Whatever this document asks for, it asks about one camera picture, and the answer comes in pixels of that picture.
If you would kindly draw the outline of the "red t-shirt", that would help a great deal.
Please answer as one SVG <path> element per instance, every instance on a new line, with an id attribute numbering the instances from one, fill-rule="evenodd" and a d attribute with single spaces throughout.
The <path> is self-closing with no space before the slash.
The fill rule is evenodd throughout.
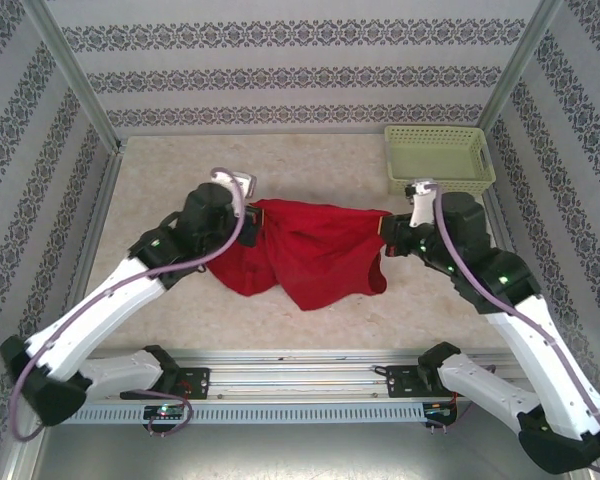
<path id="1" fill-rule="evenodd" d="M 253 247 L 234 243 L 208 264 L 224 286 L 243 296 L 281 287 L 303 311 L 353 294 L 384 293 L 380 235 L 384 210 L 263 199 Z"/>

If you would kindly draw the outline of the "pale green plastic basket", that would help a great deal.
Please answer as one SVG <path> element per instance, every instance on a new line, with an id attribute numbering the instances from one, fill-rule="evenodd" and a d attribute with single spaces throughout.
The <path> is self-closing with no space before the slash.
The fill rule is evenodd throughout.
<path id="1" fill-rule="evenodd" d="M 391 195 L 402 195 L 415 180 L 432 179 L 446 191 L 480 197 L 496 180 L 479 128 L 392 125 L 384 129 L 384 141 Z"/>

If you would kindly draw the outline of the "grey sheet metal tray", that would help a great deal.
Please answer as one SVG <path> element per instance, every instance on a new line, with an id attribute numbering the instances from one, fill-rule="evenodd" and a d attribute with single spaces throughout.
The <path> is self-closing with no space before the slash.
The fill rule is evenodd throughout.
<path id="1" fill-rule="evenodd" d="M 502 428 L 418 424 L 202 425 L 155 439 L 139 426 L 64 426 L 34 480 L 589 480 L 551 475 Z"/>

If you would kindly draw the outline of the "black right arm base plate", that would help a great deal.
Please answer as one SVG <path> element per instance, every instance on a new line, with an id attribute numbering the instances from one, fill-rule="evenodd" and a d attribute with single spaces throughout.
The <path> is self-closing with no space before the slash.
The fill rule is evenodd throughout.
<path id="1" fill-rule="evenodd" d="M 453 393 L 441 384 L 423 379 L 417 365 L 389 365 L 382 369 L 390 398 L 451 399 L 453 397 Z M 377 367 L 376 373 L 379 374 L 382 369 Z"/>

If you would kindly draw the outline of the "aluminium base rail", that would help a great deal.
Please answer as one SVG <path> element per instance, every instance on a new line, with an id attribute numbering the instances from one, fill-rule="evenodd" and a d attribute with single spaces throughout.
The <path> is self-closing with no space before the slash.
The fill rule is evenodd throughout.
<path id="1" fill-rule="evenodd" d="M 148 387 L 157 367 L 136 359 L 133 351 L 95 351 L 80 367 L 92 379 L 91 401 L 124 400 L 120 394 Z M 172 349 L 180 368 L 211 370 L 206 400 L 221 403 L 341 403 L 388 400 L 385 378 L 377 367 L 417 365 L 418 349 L 397 350 L 226 350 Z"/>

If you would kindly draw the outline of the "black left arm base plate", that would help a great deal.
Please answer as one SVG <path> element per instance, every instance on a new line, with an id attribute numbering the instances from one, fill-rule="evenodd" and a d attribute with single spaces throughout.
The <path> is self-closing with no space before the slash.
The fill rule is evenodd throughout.
<path id="1" fill-rule="evenodd" d="M 210 386 L 209 368 L 181 368 L 171 393 L 188 400 L 206 400 Z"/>

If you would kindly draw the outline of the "aluminium frame post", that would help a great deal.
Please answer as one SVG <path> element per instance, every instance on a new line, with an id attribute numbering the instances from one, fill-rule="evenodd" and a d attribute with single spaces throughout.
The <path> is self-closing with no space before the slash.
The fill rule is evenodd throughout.
<path id="1" fill-rule="evenodd" d="M 555 18 L 564 0 L 539 0 L 520 41 L 504 68 L 488 102 L 483 109 L 477 126 L 488 133 L 504 108 L 510 93 L 523 74 L 535 49 Z"/>
<path id="2" fill-rule="evenodd" d="M 46 0 L 21 0 L 21 3 L 105 147 L 117 151 L 121 140 Z"/>

